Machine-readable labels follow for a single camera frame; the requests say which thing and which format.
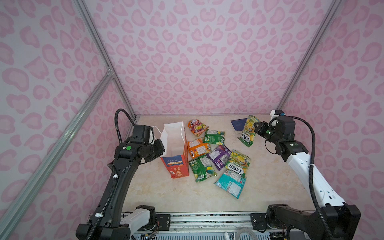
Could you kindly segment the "purple snack packet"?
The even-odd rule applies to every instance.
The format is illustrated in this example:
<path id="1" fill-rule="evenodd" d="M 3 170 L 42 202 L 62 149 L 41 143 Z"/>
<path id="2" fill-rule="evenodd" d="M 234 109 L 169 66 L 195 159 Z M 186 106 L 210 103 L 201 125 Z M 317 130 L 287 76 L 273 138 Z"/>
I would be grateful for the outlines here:
<path id="1" fill-rule="evenodd" d="M 231 153 L 225 145 L 219 145 L 211 153 L 207 154 L 207 157 L 220 171 L 231 157 Z"/>

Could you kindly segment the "red white paper bag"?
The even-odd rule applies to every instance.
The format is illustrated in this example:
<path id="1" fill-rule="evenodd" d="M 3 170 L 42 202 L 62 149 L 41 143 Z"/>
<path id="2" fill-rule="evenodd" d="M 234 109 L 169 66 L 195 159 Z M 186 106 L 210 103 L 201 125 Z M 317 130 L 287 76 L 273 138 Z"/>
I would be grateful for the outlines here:
<path id="1" fill-rule="evenodd" d="M 164 124 L 162 131 L 157 126 L 154 128 L 160 133 L 159 137 L 165 148 L 160 158 L 171 178 L 188 177 L 188 141 L 184 122 Z"/>

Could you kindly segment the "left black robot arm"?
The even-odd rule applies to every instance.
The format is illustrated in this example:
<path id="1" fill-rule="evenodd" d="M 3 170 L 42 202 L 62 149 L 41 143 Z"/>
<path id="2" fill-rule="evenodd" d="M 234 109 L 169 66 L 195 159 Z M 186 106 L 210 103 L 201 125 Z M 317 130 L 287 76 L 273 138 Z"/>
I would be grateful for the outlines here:
<path id="1" fill-rule="evenodd" d="M 152 144 L 121 143 L 108 165 L 112 173 L 103 196 L 86 224 L 79 224 L 79 240 L 129 240 L 140 229 L 156 228 L 156 211 L 152 206 L 138 206 L 121 223 L 122 209 L 133 176 L 142 160 L 150 162 L 165 152 L 161 140 Z"/>

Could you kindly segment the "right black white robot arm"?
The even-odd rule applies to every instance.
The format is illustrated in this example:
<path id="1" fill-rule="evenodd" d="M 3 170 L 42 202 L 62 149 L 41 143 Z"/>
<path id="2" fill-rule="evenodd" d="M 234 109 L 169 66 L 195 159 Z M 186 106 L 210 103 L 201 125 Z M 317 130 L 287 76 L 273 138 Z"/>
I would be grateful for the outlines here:
<path id="1" fill-rule="evenodd" d="M 295 140 L 296 121 L 310 130 L 311 150 Z M 311 240 L 351 240 L 361 218 L 355 205 L 349 205 L 330 186 L 315 165 L 316 135 L 312 126 L 298 117 L 280 116 L 269 123 L 255 123 L 255 133 L 275 145 L 276 154 L 296 173 L 308 191 L 315 211 L 309 213 L 287 204 L 269 205 L 266 224 L 270 228 L 286 226 L 307 233 Z"/>

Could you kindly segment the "green Fox's candy packet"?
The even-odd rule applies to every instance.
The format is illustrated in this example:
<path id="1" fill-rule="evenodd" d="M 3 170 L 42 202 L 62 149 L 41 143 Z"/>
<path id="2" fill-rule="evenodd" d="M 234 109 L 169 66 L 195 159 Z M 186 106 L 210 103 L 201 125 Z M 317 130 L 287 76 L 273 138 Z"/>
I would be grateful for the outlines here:
<path id="1" fill-rule="evenodd" d="M 244 178 L 250 163 L 251 159 L 248 156 L 240 153 L 239 151 L 233 150 L 231 152 L 230 158 L 225 164 L 225 168 L 234 171 Z"/>
<path id="2" fill-rule="evenodd" d="M 255 123 L 260 123 L 260 120 L 253 115 L 249 115 L 241 136 L 238 138 L 245 146 L 250 147 L 255 139 Z"/>

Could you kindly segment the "small green snack packet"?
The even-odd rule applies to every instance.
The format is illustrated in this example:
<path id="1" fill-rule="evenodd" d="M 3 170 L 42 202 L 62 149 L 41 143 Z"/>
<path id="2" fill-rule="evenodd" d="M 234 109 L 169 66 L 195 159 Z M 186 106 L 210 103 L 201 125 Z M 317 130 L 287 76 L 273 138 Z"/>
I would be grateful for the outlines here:
<path id="1" fill-rule="evenodd" d="M 225 144 L 225 132 L 217 130 L 207 130 L 203 138 L 203 143 L 222 146 Z"/>

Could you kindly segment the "teal snack packet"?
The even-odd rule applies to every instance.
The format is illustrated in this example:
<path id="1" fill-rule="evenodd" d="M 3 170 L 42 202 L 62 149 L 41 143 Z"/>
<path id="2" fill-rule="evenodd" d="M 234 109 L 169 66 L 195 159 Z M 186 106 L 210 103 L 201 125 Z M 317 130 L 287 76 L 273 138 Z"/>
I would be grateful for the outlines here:
<path id="1" fill-rule="evenodd" d="M 245 183 L 246 178 L 243 178 L 232 170 L 226 170 L 215 182 L 215 185 L 228 192 L 236 199 L 239 199 Z"/>

